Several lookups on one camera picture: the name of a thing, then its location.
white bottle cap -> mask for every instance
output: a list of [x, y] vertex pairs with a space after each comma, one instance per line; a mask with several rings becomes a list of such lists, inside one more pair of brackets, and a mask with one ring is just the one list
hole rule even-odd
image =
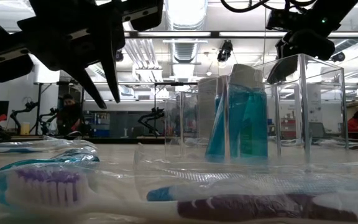
[[262, 72], [253, 69], [251, 66], [242, 64], [233, 65], [229, 83], [248, 88], [265, 88]]

ceiling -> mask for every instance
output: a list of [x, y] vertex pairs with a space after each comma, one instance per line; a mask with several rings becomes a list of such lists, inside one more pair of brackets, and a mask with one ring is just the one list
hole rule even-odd
[[[103, 4], [108, 1], [97, 1]], [[244, 7], [248, 1], [227, 1], [233, 7]], [[282, 0], [270, 0], [269, 5], [276, 8], [283, 7]], [[183, 15], [185, 16], [186, 8], [183, 8]], [[264, 7], [236, 14], [225, 9], [220, 0], [209, 0], [206, 12], [206, 20], [204, 23], [204, 30], [219, 30], [219, 31], [264, 31], [265, 20], [269, 16], [270, 11]], [[9, 32], [19, 31], [16, 22], [28, 17], [34, 16], [28, 1], [21, 0], [0, 0], [0, 25]], [[165, 11], [163, 14], [163, 22], [153, 31], [168, 30], [165, 20]], [[342, 26], [339, 31], [358, 31], [358, 5], [346, 16], [341, 22]], [[131, 30], [129, 24], [124, 28], [127, 31]], [[276, 50], [275, 44], [278, 39], [232, 39], [234, 47], [233, 54], [226, 63], [226, 66], [219, 66], [216, 60], [216, 53], [222, 46], [225, 39], [205, 39], [207, 43], [200, 44], [197, 57], [193, 61], [195, 65], [193, 78], [189, 81], [197, 81], [200, 77], [207, 77], [207, 72], [211, 72], [212, 76], [227, 75], [230, 73], [231, 65], [235, 63], [242, 63], [246, 65], [260, 65], [261, 63], [271, 62], [275, 60]], [[169, 80], [175, 78], [172, 72], [172, 57], [170, 45], [164, 44], [163, 39], [153, 39], [155, 55], [159, 65], [162, 69], [162, 78]], [[339, 45], [344, 40], [335, 39], [334, 43]], [[358, 83], [358, 43], [343, 51], [346, 55], [346, 60], [341, 63], [336, 63], [345, 69], [346, 74], [352, 74], [347, 82]], [[135, 82], [132, 75], [133, 62], [126, 54], [125, 50], [124, 60], [117, 63], [118, 79], [120, 82]]]

clear acrylic box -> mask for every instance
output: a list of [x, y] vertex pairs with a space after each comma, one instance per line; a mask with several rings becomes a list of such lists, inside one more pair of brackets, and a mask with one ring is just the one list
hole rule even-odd
[[176, 128], [166, 135], [165, 154], [321, 162], [320, 149], [347, 148], [346, 118], [340, 67], [303, 54], [235, 65], [231, 74], [202, 79], [197, 90], [165, 102], [165, 130]]

